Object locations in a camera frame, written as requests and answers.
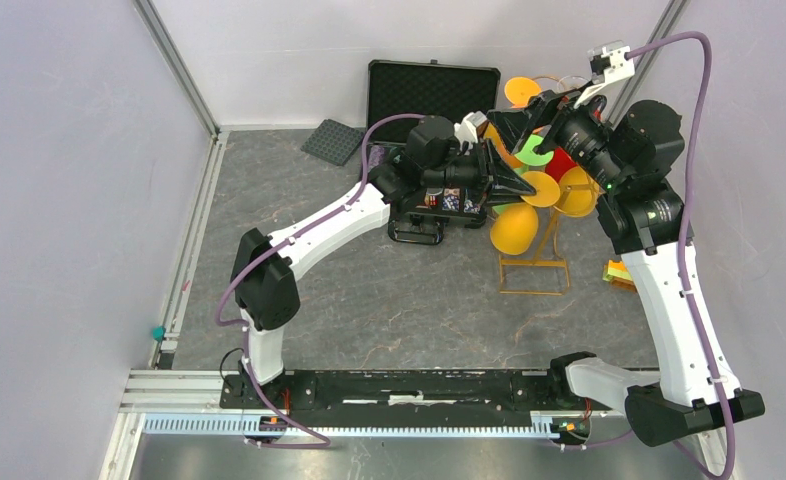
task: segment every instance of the wooden stand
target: wooden stand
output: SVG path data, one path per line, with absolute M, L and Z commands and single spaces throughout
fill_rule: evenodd
M 561 198 L 556 205 L 563 205 L 567 199 L 567 195 L 573 190 L 590 190 L 596 192 L 596 185 L 589 183 L 588 185 L 570 185 L 561 192 Z M 570 289 L 570 266 L 567 259 L 558 253 L 558 223 L 559 218 L 563 212 L 555 208 L 550 208 L 549 223 L 546 225 L 546 231 L 543 232 L 543 238 L 537 244 L 534 250 L 534 257 L 531 259 L 515 259 L 504 258 L 499 254 L 499 293 L 520 293 L 526 295 L 564 295 Z M 554 252 L 554 260 L 544 260 L 543 248 L 549 240 L 552 240 L 552 250 Z M 545 267 L 545 268 L 560 268 L 564 270 L 564 277 L 566 284 L 557 291 L 548 290 L 511 290 L 505 286 L 505 267 Z

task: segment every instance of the aluminum frame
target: aluminum frame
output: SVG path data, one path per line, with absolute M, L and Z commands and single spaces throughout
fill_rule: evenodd
M 652 43 L 655 40 L 660 40 L 669 35 L 689 3 L 690 0 L 670 0 L 646 43 Z M 649 69 L 652 68 L 652 64 L 658 57 L 658 53 L 659 50 L 653 50 L 643 55 L 638 60 L 634 76 L 623 84 L 623 88 L 620 89 L 620 93 L 617 94 L 617 98 L 614 100 L 613 105 L 608 109 L 609 121 L 616 124 L 623 118 L 623 115 L 626 114 L 631 106 L 632 99 L 634 99 L 640 86 L 643 84 L 644 80 L 646 80 L 646 75 L 649 73 Z
M 166 330 L 163 341 L 152 350 L 149 365 L 154 366 L 162 354 L 174 353 L 181 336 L 184 313 L 190 298 L 190 285 L 196 273 L 199 253 L 205 236 L 210 207 L 216 193 L 216 183 L 222 168 L 225 146 L 229 132 L 220 133 L 211 143 L 208 160 L 202 170 L 202 181 L 196 191 L 196 199 L 190 212 L 190 220 L 184 235 L 184 242 L 178 253 L 178 261 L 172 286 L 162 309 L 162 321 Z
M 172 70 L 175 79 L 178 80 L 178 84 L 187 96 L 187 100 L 189 100 L 190 104 L 193 106 L 193 110 L 195 110 L 196 116 L 199 117 L 199 121 L 202 122 L 202 126 L 212 137 L 216 137 L 220 132 L 219 124 L 216 123 L 216 119 L 214 119 L 213 115 L 210 113 L 210 109 L 204 97 L 202 97 L 201 92 L 198 87 L 196 87 L 196 82 L 193 80 L 193 76 L 190 75 L 190 71 L 184 64 L 184 60 L 181 58 L 181 54 L 178 52 L 175 42 L 173 42 L 172 37 L 169 36 L 169 31 L 166 30 L 166 25 L 164 25 L 163 20 L 161 20 L 154 3 L 152 3 L 151 0 L 133 0 L 133 2 L 140 16 L 143 18 L 143 22 L 146 24 L 146 27 L 148 27 L 149 33 L 152 34 L 152 38 L 154 38 L 155 43 L 157 43 L 160 53 L 163 54 L 166 64 L 169 66 L 169 69 Z
M 155 420 L 187 419 L 201 421 L 202 418 L 214 418 L 226 422 L 254 420 L 260 416 L 271 416 L 268 410 L 228 410 L 219 408 L 222 378 L 218 371 L 172 371 L 172 370 L 132 370 L 121 406 L 114 425 L 110 445 L 102 463 L 101 480 L 127 480 L 130 478 L 140 440 L 146 433 L 146 426 L 154 428 Z M 532 411 L 533 423 L 536 420 L 551 422 L 555 418 L 578 418 L 582 411 Z M 601 418 L 623 418 L 617 411 L 599 412 Z M 360 429 L 324 429 L 324 433 L 333 437 L 349 436 L 384 436 L 386 432 L 352 431 Z M 444 435 L 442 432 L 420 432 L 419 429 L 403 429 L 392 432 L 396 437 L 527 437 L 545 438 L 543 436 L 520 435 L 518 431 L 501 429 L 472 429 L 460 435 Z M 163 434 L 203 434 L 213 435 L 212 430 L 192 427 L 187 431 L 163 431 Z M 698 435 L 706 465 L 719 468 L 725 459 L 724 435 L 720 430 L 705 432 Z M 732 474 L 732 480 L 742 478 L 738 468 Z

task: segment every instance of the open case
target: open case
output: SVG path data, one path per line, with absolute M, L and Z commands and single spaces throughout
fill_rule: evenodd
M 373 60 L 369 64 L 367 126 L 391 115 L 419 113 L 461 119 L 495 108 L 501 73 L 496 68 Z M 417 120 L 379 127 L 369 140 L 375 156 L 403 146 Z M 390 217 L 387 233 L 397 242 L 437 245 L 446 225 L 480 228 L 487 212 L 466 189 L 426 189 L 425 201 Z

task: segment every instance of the red piece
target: red piece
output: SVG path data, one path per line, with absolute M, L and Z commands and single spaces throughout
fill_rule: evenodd
M 556 182 L 560 182 L 561 177 L 563 177 L 569 169 L 576 166 L 578 165 L 576 165 L 576 162 L 567 155 L 567 152 L 565 152 L 563 148 L 558 147 L 555 149 L 555 154 L 552 155 L 552 160 L 546 164 L 544 171 L 550 177 L 554 178 Z

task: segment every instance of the case lid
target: case lid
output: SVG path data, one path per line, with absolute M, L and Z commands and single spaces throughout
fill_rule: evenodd
M 373 60 L 369 64 L 367 128 L 399 113 L 440 115 L 460 121 L 464 115 L 496 107 L 501 73 L 498 68 L 460 67 L 437 63 Z M 379 127 L 376 143 L 405 143 L 417 120 Z

